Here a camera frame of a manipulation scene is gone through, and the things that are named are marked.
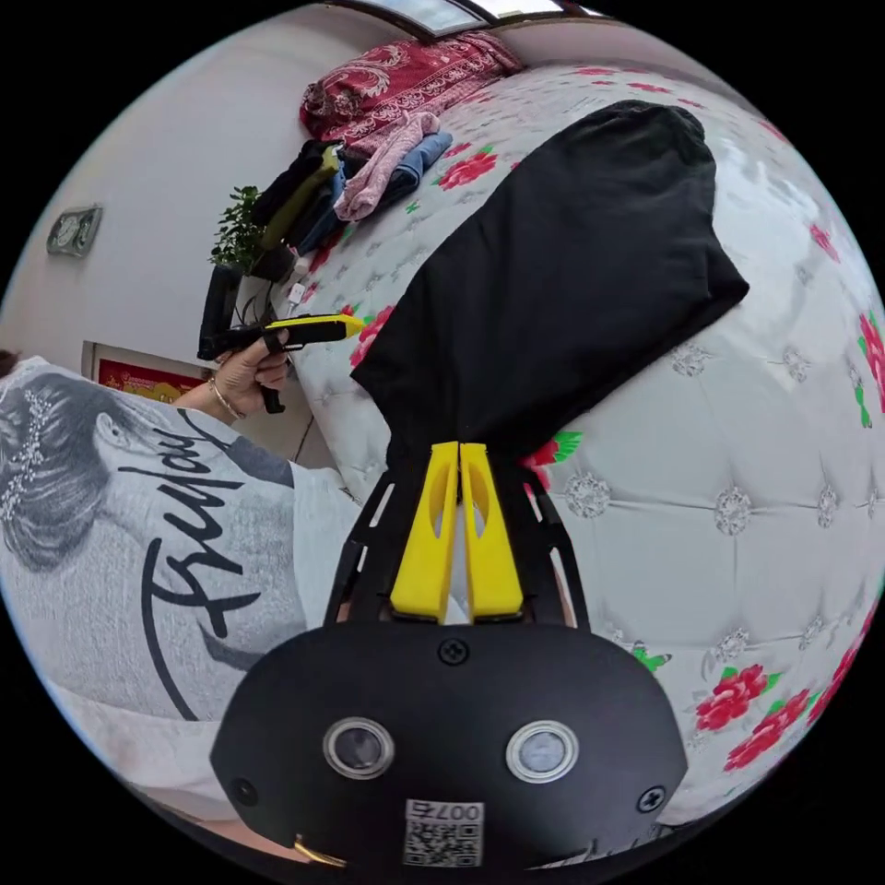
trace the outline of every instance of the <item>label sticker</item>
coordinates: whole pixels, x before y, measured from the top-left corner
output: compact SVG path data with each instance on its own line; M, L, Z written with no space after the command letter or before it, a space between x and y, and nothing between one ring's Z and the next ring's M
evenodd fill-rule
M480 867L485 805L482 802L406 803L407 867Z

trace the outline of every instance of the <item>white wall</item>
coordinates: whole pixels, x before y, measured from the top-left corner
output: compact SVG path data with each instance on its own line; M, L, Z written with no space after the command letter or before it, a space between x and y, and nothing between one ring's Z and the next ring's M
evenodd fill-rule
M6 294L0 344L76 372L84 341L195 363L207 257L231 187L266 186L295 159L310 82L403 36L350 10L306 7L162 80L99 138L47 207ZM48 255L58 213L95 202L105 210L90 255Z

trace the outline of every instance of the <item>blue cloth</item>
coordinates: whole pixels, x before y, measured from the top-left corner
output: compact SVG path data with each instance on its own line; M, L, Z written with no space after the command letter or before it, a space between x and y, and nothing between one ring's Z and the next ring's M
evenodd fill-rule
M452 136L447 132L436 132L424 136L421 143L413 147L397 164L384 193L378 201L375 212L387 209L404 196L414 194L427 170L452 146Z
M335 214L336 200L344 193L344 164L336 174L317 188L317 193L307 211L295 222L286 242L299 255L306 255L322 245L323 240L345 227Z

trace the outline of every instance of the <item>white mattress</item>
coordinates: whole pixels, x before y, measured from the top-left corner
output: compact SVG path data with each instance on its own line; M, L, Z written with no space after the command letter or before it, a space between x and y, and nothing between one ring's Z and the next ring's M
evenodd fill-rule
M810 707L755 761L726 770L773 704L826 690L885 572L885 414L858 345L860 314L872 311L883 330L885 317L854 238L809 167L763 120L700 87L611 68L528 71L443 116L454 145L469 147L450 151L414 198L352 226L303 280L315 284L303 310L349 305L365 318L395 305L516 162L627 98L677 103L703 123L718 164L716 232L751 290L565 429L576 434L571 445L544 469L595 631L665 662L655 674L690 769L662 820L681 823L758 782L801 739ZM441 186L480 151L482 174ZM812 225L830 234L826 249ZM364 500L389 434L349 377L356 346L307 348L296 366L342 477ZM871 427L861 423L859 385ZM757 665L771 687L726 726L699 727L696 708L726 669Z

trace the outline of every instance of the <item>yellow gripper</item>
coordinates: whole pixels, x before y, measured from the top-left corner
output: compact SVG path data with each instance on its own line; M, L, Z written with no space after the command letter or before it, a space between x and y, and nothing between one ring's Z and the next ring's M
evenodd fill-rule
M523 592L486 447L478 443L444 442L432 447L391 605L407 617L444 622L452 578L459 467L470 622L518 616Z

